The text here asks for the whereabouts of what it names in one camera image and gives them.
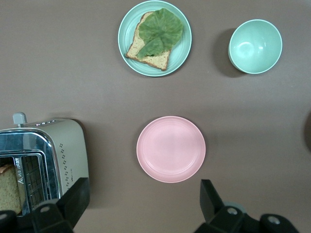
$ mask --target mint green bowl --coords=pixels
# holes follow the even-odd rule
[[[228,47],[231,63],[249,74],[260,74],[271,69],[281,52],[281,34],[272,23],[263,19],[253,19],[240,25]]]

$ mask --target silver toaster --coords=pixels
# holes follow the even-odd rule
[[[16,167],[24,216],[41,203],[59,199],[81,177],[88,177],[84,134],[72,119],[27,124],[13,115],[16,128],[0,131],[0,166]]]

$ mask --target plate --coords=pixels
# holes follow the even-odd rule
[[[125,54],[133,43],[134,31],[142,15],[148,11],[156,11],[161,8],[166,8],[174,13],[184,25],[181,39],[173,47],[169,58],[169,64],[165,71],[125,57]],[[136,72],[150,77],[165,76],[177,70],[186,60],[190,52],[191,42],[191,28],[184,14],[172,4],[158,0],[145,1],[133,7],[123,18],[118,33],[119,50],[124,61]]]
[[[149,123],[137,142],[137,158],[152,178],[166,183],[184,181],[201,167],[206,153],[200,130],[179,116]]]

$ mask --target bread slice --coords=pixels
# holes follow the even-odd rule
[[[14,165],[0,167],[0,211],[14,210],[21,212],[19,190]]]
[[[167,66],[169,63],[169,56],[172,50],[164,51],[162,52],[162,54],[157,55],[157,56],[145,56],[142,59],[138,59],[136,56],[136,54],[138,54],[141,48],[145,46],[143,39],[141,39],[139,36],[139,26],[152,13],[153,11],[149,11],[141,17],[140,22],[137,24],[135,32],[134,32],[133,43],[131,44],[129,51],[126,53],[125,56],[127,58],[148,64],[151,67],[158,68],[158,69],[161,69],[162,71],[165,71],[167,69]]]

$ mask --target toaster lever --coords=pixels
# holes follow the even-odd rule
[[[19,128],[23,127],[24,124],[27,124],[26,114],[22,112],[14,113],[13,123],[17,125]]]

